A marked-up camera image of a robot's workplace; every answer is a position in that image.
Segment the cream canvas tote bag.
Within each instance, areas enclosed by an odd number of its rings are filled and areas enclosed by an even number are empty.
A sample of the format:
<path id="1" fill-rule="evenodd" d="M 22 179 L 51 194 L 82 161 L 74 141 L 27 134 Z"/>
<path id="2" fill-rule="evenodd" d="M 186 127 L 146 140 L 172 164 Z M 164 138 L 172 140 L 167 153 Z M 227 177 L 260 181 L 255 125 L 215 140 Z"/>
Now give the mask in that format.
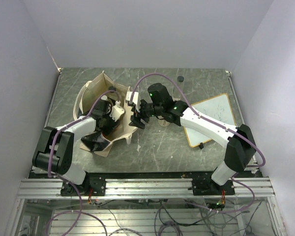
<path id="1" fill-rule="evenodd" d="M 96 99 L 108 91 L 110 86 L 114 86 L 116 91 L 104 95 L 92 109 Z M 89 134 L 84 135 L 81 138 L 81 149 L 106 157 L 115 141 L 125 139 L 127 144 L 131 143 L 132 135 L 137 131 L 137 128 L 129 126 L 132 113 L 131 107 L 126 102 L 128 91 L 130 91 L 129 87 L 113 82 L 104 72 L 84 84 L 76 97 L 73 107 L 74 120 L 77 120 L 79 116 L 87 115 L 90 109 L 92 109 L 90 117 L 95 120 L 103 116 L 109 116 L 116 101 L 121 101 L 125 113 L 116 121 L 118 126 L 114 130 L 96 130 L 95 127 Z"/>

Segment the clear square bottle black cap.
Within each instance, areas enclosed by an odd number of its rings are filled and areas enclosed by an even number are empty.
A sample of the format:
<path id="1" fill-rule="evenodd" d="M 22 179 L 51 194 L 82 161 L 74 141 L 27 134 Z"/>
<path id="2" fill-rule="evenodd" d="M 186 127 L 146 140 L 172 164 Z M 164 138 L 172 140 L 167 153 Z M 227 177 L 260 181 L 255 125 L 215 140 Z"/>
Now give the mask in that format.
<path id="1" fill-rule="evenodd" d="M 110 86 L 110 87 L 109 87 L 109 90 L 116 91 L 116 88 L 115 88 L 114 86 Z"/>

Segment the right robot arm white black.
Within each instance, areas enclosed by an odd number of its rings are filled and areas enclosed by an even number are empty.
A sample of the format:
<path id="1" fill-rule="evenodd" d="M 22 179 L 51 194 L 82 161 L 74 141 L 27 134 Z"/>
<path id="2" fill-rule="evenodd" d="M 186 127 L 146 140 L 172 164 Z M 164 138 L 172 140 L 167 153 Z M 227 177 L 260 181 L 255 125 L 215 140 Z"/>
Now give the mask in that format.
<path id="1" fill-rule="evenodd" d="M 144 129 L 151 117 L 162 117 L 169 123 L 199 132 L 225 148 L 224 160 L 207 182 L 207 189 L 211 194 L 219 194 L 228 179 L 245 170 L 256 152 L 256 144 L 247 125 L 236 127 L 222 123 L 197 111 L 184 101 L 174 101 L 161 83 L 149 86 L 148 93 L 150 103 L 141 99 L 138 92 L 127 92 L 126 101 L 133 113 L 130 118 L 131 126 Z"/>

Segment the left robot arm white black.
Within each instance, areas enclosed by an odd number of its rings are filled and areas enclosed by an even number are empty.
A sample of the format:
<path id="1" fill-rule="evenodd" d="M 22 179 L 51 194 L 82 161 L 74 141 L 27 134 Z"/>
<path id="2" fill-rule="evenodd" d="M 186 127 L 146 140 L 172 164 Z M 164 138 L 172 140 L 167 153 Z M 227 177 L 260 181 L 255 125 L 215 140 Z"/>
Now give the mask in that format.
<path id="1" fill-rule="evenodd" d="M 56 128 L 43 128 L 37 143 L 32 164 L 47 171 L 48 176 L 58 175 L 73 183 L 74 191 L 85 195 L 90 191 L 87 173 L 72 163 L 73 148 L 82 140 L 91 151 L 102 151 L 109 144 L 105 138 L 120 124 L 125 110 L 120 101 L 111 104 L 98 100 L 90 111 L 77 120 Z"/>

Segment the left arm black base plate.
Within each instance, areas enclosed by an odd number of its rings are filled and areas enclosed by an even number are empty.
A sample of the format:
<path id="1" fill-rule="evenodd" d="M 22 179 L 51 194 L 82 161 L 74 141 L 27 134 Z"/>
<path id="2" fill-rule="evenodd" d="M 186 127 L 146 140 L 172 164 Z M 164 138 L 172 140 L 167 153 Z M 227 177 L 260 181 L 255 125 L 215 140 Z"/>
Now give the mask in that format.
<path id="1" fill-rule="evenodd" d="M 99 178 L 91 178 L 88 186 L 76 185 L 81 196 L 104 196 L 106 191 L 106 181 Z M 77 190 L 71 184 L 62 184 L 61 196 L 78 196 Z"/>

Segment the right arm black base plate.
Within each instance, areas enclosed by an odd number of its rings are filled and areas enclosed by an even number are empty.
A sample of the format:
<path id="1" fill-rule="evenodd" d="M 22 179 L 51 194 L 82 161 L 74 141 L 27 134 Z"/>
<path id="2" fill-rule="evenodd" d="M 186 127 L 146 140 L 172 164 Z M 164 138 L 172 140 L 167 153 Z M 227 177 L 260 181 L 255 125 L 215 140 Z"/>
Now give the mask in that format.
<path id="1" fill-rule="evenodd" d="M 211 195 L 234 195 L 234 185 L 231 180 L 227 180 L 224 185 L 218 185 L 211 179 L 193 179 L 192 191 L 194 196 L 211 196 Z"/>

